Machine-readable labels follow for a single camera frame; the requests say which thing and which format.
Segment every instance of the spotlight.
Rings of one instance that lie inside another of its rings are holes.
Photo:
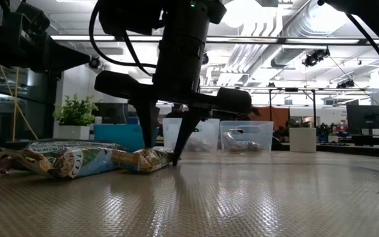
[[[345,82],[339,82],[337,85],[337,89],[346,89],[346,88],[353,88],[355,87],[355,82],[352,79],[348,79]]]
[[[207,52],[204,52],[203,54],[203,61],[202,61],[202,65],[206,65],[207,63],[209,63],[209,56],[207,55]]]
[[[330,56],[330,51],[327,49],[317,49],[314,53],[308,53],[302,64],[305,66],[315,66],[317,63]]]

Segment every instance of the textured table surface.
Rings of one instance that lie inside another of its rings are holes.
[[[185,154],[178,167],[0,176],[0,236],[379,236],[379,158]]]

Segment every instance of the computer monitor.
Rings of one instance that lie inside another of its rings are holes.
[[[362,134],[362,129],[379,129],[379,105],[346,105],[346,110],[351,134]]]
[[[128,118],[127,103],[95,103],[98,110],[95,117],[102,117],[103,124],[126,124]]]

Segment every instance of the ceiling light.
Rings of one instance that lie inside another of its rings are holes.
[[[255,22],[261,16],[262,6],[256,0],[233,0],[227,4],[223,22],[231,28],[238,28],[244,23]]]
[[[308,8],[306,28],[311,29],[314,34],[335,32],[347,22],[345,13],[337,11],[327,3],[322,6],[309,4]]]
[[[323,45],[282,45],[284,49],[327,49]]]
[[[359,39],[328,39],[328,38],[323,38],[323,39],[309,39],[309,38],[292,38],[292,39],[287,39],[285,43],[304,43],[304,44],[321,44],[321,45],[337,45],[337,44],[357,44],[359,43]]]
[[[89,41],[89,36],[51,36],[52,40],[57,41]],[[95,36],[95,41],[115,41],[114,36]]]
[[[374,42],[379,45],[379,39],[374,39]]]
[[[97,0],[57,0],[58,3],[96,3]]]
[[[293,7],[292,0],[279,0],[278,8],[280,9],[288,9]]]
[[[56,41],[89,41],[89,36],[51,36]],[[114,36],[94,36],[95,41],[116,41]],[[130,36],[131,42],[151,42],[156,43],[162,39],[162,36]],[[207,37],[207,43],[276,43],[276,38],[267,37]]]

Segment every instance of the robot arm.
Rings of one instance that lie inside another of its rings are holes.
[[[379,37],[379,0],[319,0],[338,11],[357,15]]]

